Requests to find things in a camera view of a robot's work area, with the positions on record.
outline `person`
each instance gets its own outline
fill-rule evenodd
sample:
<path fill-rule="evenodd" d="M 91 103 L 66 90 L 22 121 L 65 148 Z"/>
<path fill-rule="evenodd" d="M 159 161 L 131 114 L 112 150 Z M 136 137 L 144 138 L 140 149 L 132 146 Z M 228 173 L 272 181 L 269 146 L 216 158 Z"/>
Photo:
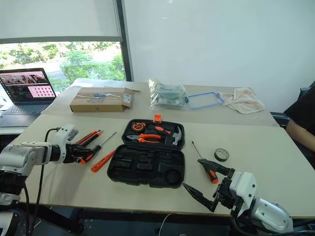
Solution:
<path fill-rule="evenodd" d="M 315 169 L 315 87 L 284 113 L 290 117 L 286 132 Z"/>

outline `robotic arm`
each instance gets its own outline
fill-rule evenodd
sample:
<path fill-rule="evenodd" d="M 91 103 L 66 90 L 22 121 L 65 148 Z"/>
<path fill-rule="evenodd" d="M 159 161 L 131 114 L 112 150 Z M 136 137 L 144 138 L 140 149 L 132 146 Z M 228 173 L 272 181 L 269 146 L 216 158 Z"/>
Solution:
<path fill-rule="evenodd" d="M 211 212 L 215 211 L 220 202 L 223 206 L 231 209 L 233 223 L 241 221 L 269 233 L 293 231 L 292 218 L 283 207 L 255 197 L 257 184 L 252 173 L 235 172 L 233 168 L 226 168 L 206 159 L 199 159 L 198 162 L 202 162 L 210 170 L 226 176 L 214 193 L 213 201 L 206 199 L 201 192 L 183 183 L 192 197 Z"/>
<path fill-rule="evenodd" d="M 20 200 L 20 193 L 26 178 L 30 175 L 33 166 L 80 162 L 81 158 L 93 153 L 93 150 L 70 141 L 78 134 L 74 125 L 68 124 L 56 128 L 52 143 L 25 142 L 9 144 L 0 154 L 0 219 L 12 217 L 12 212 Z M 6 234 L 9 226 L 4 228 L 2 235 Z"/>

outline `window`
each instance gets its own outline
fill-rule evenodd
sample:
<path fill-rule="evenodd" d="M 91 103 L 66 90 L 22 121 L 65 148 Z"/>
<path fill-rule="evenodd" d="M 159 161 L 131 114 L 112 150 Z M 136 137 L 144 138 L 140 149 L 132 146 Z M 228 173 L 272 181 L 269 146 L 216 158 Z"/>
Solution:
<path fill-rule="evenodd" d="M 77 78 L 126 80 L 120 42 L 0 44 L 0 69 L 45 69 L 56 92 Z"/>

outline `orange screwdriver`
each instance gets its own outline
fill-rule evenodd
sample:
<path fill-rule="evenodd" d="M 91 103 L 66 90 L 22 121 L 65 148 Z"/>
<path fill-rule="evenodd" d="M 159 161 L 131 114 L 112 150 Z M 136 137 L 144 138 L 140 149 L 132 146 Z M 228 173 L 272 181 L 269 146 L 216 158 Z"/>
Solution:
<path fill-rule="evenodd" d="M 193 141 L 191 143 L 192 143 L 193 147 L 195 148 L 195 150 L 196 150 L 198 156 L 200 157 L 200 159 L 205 160 L 204 158 L 201 157 L 200 153 L 198 152 L 198 149 L 196 148 L 195 143 Z M 205 169 L 206 175 L 207 175 L 208 179 L 211 181 L 211 183 L 218 184 L 219 180 L 218 180 L 216 172 L 214 172 L 213 170 L 208 169 L 208 167 L 203 165 L 202 162 L 200 162 L 200 164 L 202 164 L 203 168 Z"/>
<path fill-rule="evenodd" d="M 79 144 L 79 146 L 81 146 L 81 147 L 86 147 L 86 146 L 89 145 L 94 139 L 96 139 L 98 136 L 101 136 L 101 133 L 102 133 L 102 132 L 103 132 L 102 130 L 99 130 L 99 131 L 97 131 L 96 133 L 92 132 L 92 133 L 94 133 L 94 134 L 91 135 L 91 136 L 87 136 L 87 137 L 86 137 L 86 140 L 83 141 L 83 142 L 81 142 L 81 143 Z"/>
<path fill-rule="evenodd" d="M 101 150 L 101 146 L 107 142 L 107 140 L 109 140 L 114 134 L 116 134 L 117 132 L 114 132 L 111 136 L 109 136 L 104 142 L 102 142 L 101 144 L 99 145 L 96 145 L 96 147 L 93 149 L 93 154 L 87 156 L 86 158 L 82 158 L 81 159 L 81 164 L 82 165 L 85 165 L 99 150 Z"/>
<path fill-rule="evenodd" d="M 98 170 L 100 168 L 102 168 L 103 165 L 106 164 L 106 162 L 108 162 L 108 160 L 115 154 L 116 150 L 111 151 L 108 155 L 104 156 L 99 162 L 97 162 L 97 164 L 95 164 L 92 168 L 91 171 L 92 172 L 98 172 Z"/>
<path fill-rule="evenodd" d="M 98 131 L 94 130 L 92 133 L 84 136 L 82 139 L 80 139 L 79 141 L 77 141 L 77 144 L 81 144 L 83 143 L 85 140 L 89 139 L 91 136 L 93 136 L 94 134 L 96 134 Z"/>

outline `tape measure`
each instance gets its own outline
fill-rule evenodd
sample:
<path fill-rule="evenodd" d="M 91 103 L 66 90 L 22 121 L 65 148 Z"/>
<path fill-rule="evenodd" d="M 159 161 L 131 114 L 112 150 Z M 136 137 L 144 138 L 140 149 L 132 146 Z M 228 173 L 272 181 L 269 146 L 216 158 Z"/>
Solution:
<path fill-rule="evenodd" d="M 226 161 L 229 157 L 230 157 L 230 154 L 229 154 L 228 151 L 225 150 L 225 149 L 218 148 L 218 149 L 215 151 L 215 158 L 216 158 L 218 161 L 224 162 L 224 161 Z"/>
<path fill-rule="evenodd" d="M 146 127 L 145 123 L 143 123 L 143 122 L 136 122 L 136 123 L 132 124 L 131 129 L 133 131 L 140 132 L 140 131 L 143 131 L 145 127 Z"/>

